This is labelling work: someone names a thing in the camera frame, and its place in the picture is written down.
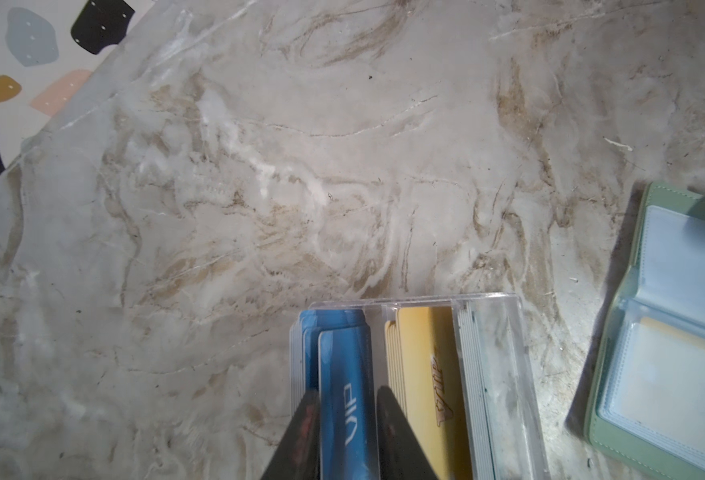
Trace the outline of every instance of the gold vip card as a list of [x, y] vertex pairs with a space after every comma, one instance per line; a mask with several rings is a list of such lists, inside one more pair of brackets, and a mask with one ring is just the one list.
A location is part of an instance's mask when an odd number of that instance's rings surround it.
[[398, 310], [405, 415], [435, 475], [473, 478], [449, 306]]

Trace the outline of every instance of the wallet stitching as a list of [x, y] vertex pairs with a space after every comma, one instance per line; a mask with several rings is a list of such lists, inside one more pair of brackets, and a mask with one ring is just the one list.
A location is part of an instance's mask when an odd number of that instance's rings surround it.
[[637, 459], [635, 459], [635, 458], [633, 458], [633, 457], [629, 457], [629, 456], [625, 455], [624, 453], [620, 452], [619, 450], [614, 450], [612, 447], [610, 447], [610, 446], [608, 446], [608, 445], [604, 445], [603, 443], [600, 443], [600, 442], [597, 442], [597, 444], [598, 444], [599, 446], [608, 448], [608, 449], [611, 450], [612, 452], [618, 453], [619, 455], [621, 455], [621, 456], [627, 458], [628, 460], [632, 460], [633, 462], [635, 462], [635, 463], [638, 464], [638, 465], [645, 466], [645, 467], [648, 468], [649, 470], [653, 470], [654, 472], [658, 473], [659, 475], [662, 475], [663, 477], [669, 478], [670, 480], [675, 480], [675, 478], [671, 477], [670, 475], [665, 475], [664, 473], [660, 472], [659, 470], [656, 470], [654, 467], [648, 466], [648, 465], [646, 465], [645, 463], [643, 463], [643, 462], [641, 462], [640, 460], [637, 460]]
[[672, 188], [662, 187], [661, 185], [655, 185], [654, 188], [661, 189], [661, 190], [667, 190], [668, 192], [670, 192], [672, 194], [678, 194], [678, 195], [681, 195], [686, 198], [691, 198], [692, 200], [699, 200], [700, 198], [703, 198], [703, 197], [694, 197], [693, 195], [685, 194], [684, 192], [679, 192], [677, 190], [673, 190]]

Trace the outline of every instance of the marble surface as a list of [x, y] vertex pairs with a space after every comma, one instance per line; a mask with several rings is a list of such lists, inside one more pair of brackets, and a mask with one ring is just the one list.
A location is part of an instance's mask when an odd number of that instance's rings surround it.
[[159, 0], [0, 178], [0, 478], [259, 478], [314, 300], [521, 295], [553, 478], [705, 2]]

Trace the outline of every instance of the yellow card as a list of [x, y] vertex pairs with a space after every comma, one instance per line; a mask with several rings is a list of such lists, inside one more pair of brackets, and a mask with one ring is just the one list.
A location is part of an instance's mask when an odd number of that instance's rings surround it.
[[398, 310], [405, 414], [441, 480], [471, 480], [473, 466], [451, 307]]
[[403, 358], [401, 357], [400, 337], [395, 320], [385, 323], [385, 347], [387, 351], [387, 383], [398, 400], [405, 414], [405, 395], [403, 393]]
[[666, 323], [660, 322], [659, 320], [653, 319], [650, 316], [643, 317], [640, 321], [640, 324], [659, 330], [660, 332], [665, 333], [668, 336], [689, 343], [698, 349], [705, 350], [705, 339], [700, 336], [692, 335], [689, 332], [684, 332], [683, 330], [677, 329], [672, 325], [668, 325]]

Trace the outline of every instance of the gray spot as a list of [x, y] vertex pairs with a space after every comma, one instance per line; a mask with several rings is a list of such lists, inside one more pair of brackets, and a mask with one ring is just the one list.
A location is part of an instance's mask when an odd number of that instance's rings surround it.
[[6, 45], [25, 67], [51, 63], [59, 58], [54, 27], [26, 8], [14, 7], [8, 11]]
[[515, 412], [518, 410], [518, 393], [514, 389], [509, 389], [505, 395], [505, 407], [508, 415], [514, 418]]

